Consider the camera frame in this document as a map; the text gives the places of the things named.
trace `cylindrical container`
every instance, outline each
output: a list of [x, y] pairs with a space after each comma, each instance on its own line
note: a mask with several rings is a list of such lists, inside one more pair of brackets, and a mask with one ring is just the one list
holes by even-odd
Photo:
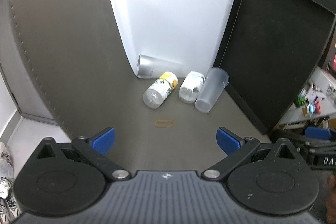
[[204, 81], [199, 92], [195, 107], [203, 113], [210, 112], [211, 108], [229, 83], [229, 76], [221, 68], [212, 68]]
[[143, 94], [144, 103], [150, 108], [158, 108], [178, 83], [177, 77], [170, 71], [163, 73]]
[[180, 87], [178, 93], [180, 99], [189, 104], [195, 102], [204, 83], [204, 78], [204, 75], [199, 72], [189, 72]]
[[167, 70], [177, 77], [185, 76], [182, 64], [140, 54], [136, 75], [141, 79], [158, 78]]

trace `metal screw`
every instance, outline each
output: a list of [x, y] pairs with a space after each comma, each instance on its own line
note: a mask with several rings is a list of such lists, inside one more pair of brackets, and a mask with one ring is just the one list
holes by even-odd
[[122, 170], [122, 169], [121, 170], [115, 170], [112, 173], [112, 176], [116, 179], [124, 179], [124, 178], [128, 177], [128, 175], [129, 175], [128, 171]]
[[221, 173], [217, 170], [209, 169], [204, 172], [204, 176], [209, 179], [216, 179], [221, 175]]

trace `translucent plastic cup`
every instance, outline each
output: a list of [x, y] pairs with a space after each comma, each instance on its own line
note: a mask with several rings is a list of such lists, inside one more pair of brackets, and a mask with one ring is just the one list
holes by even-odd
[[185, 76], [182, 64], [140, 54], [136, 69], [138, 78], [159, 78], [165, 71], [171, 71], [177, 77]]
[[195, 103], [197, 110], [209, 113], [228, 83], [229, 76], [225, 70], [221, 68], [209, 70]]

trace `gray leather mat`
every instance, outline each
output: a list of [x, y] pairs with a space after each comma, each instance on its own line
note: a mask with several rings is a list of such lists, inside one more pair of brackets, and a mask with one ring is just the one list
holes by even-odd
[[[71, 138], [114, 127], [116, 142], [108, 157], [131, 172], [204, 170], [225, 156], [215, 140], [220, 126], [268, 140], [225, 92], [209, 114], [181, 102], [183, 79], [160, 108], [147, 108], [142, 94], [154, 80], [133, 74], [110, 0], [7, 4], [25, 68], [60, 126]], [[159, 119], [173, 119], [175, 125], [156, 128]]]
[[81, 213], [53, 219], [25, 213], [16, 223], [320, 223], [307, 212], [259, 215], [235, 203], [219, 182], [201, 180], [194, 171], [169, 174], [170, 178], [164, 172], [140, 171], [132, 180], [113, 183], [100, 201]]

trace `bottle with yellow label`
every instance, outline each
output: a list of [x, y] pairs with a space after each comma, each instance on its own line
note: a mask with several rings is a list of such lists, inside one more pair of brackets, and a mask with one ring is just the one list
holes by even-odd
[[143, 94], [144, 103], [150, 108], [158, 108], [177, 86], [177, 77], [170, 71], [162, 74]]

